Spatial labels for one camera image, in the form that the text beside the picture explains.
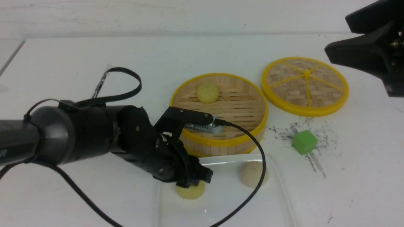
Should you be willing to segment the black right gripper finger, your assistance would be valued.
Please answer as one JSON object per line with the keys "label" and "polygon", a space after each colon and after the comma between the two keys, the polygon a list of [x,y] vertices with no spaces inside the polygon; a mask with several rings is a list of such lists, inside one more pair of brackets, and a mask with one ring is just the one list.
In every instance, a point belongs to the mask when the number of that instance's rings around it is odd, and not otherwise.
{"label": "black right gripper finger", "polygon": [[366,34],[377,30],[391,21],[403,22],[403,0],[378,0],[345,17],[352,33]]}
{"label": "black right gripper finger", "polygon": [[369,73],[381,78],[395,70],[390,42],[395,38],[395,23],[388,22],[370,33],[330,43],[325,53],[333,64]]}

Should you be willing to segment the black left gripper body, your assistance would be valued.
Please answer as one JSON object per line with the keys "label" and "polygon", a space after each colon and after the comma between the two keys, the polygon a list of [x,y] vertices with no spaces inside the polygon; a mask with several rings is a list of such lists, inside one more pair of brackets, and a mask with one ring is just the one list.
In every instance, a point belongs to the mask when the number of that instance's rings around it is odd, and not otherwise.
{"label": "black left gripper body", "polygon": [[122,153],[122,159],[165,183],[190,180],[191,164],[200,164],[196,156],[188,154],[181,141],[161,142],[147,148],[130,145]]}

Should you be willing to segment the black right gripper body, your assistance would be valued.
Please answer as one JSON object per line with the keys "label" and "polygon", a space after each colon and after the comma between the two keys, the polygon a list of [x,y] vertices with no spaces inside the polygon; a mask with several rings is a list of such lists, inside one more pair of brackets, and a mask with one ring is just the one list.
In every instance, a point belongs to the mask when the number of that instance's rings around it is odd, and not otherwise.
{"label": "black right gripper body", "polygon": [[387,72],[383,76],[383,84],[390,97],[404,96],[404,36],[403,22],[390,20],[383,23],[383,47],[387,53],[385,60]]}

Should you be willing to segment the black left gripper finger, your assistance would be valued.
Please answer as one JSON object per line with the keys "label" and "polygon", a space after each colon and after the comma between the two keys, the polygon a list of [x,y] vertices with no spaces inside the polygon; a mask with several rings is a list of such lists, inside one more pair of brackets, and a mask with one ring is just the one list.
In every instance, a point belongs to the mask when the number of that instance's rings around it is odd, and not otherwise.
{"label": "black left gripper finger", "polygon": [[191,181],[190,180],[177,181],[176,186],[182,187],[182,188],[189,188],[191,186]]}
{"label": "black left gripper finger", "polygon": [[189,186],[198,186],[200,181],[210,183],[213,171],[201,164],[191,164]]}

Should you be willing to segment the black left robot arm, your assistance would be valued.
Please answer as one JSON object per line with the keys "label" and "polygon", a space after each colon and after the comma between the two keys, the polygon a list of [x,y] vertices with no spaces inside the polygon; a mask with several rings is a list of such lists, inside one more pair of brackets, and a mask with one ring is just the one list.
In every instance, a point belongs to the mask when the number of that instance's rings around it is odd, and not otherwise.
{"label": "black left robot arm", "polygon": [[163,118],[173,135],[152,125],[132,105],[82,110],[41,107],[22,120],[1,120],[1,166],[41,161],[56,166],[112,153],[165,182],[188,188],[211,182],[213,171],[188,154],[178,133],[183,123]]}

